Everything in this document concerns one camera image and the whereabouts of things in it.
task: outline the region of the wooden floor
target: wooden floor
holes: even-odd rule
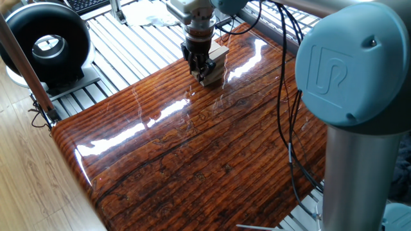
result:
[[[105,230],[31,108],[0,60],[0,230]]]

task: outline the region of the keyboard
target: keyboard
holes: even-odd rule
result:
[[[67,0],[71,8],[82,15],[102,6],[110,4],[110,0]]]

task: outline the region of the varnished wood surface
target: varnished wood surface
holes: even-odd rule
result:
[[[0,230],[106,230],[84,203],[48,129],[31,126],[32,104],[0,60]],[[38,116],[35,125],[44,123]]]
[[[255,31],[222,44],[230,49],[222,81],[203,88],[179,60],[53,129],[109,230],[274,227],[296,206],[276,123],[282,48]],[[293,99],[295,59],[287,60]],[[287,131],[292,100],[281,102]],[[302,106],[295,130],[308,162],[296,144],[299,158],[322,178],[325,125]]]

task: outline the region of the robot logo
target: robot logo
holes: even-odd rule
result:
[[[311,49],[310,70],[307,91],[324,101],[341,107],[344,80],[349,74],[353,57],[324,47],[313,46]]]

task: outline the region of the glossy wooden table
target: glossy wooden table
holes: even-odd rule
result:
[[[282,47],[256,31],[221,44],[230,49],[222,81],[204,88],[179,60],[53,129],[109,230],[274,227],[297,205],[276,121]],[[293,99],[295,58],[287,60]],[[307,152],[296,142],[298,157],[320,180],[326,126],[302,106],[295,131]],[[312,186],[295,177],[307,195]]]

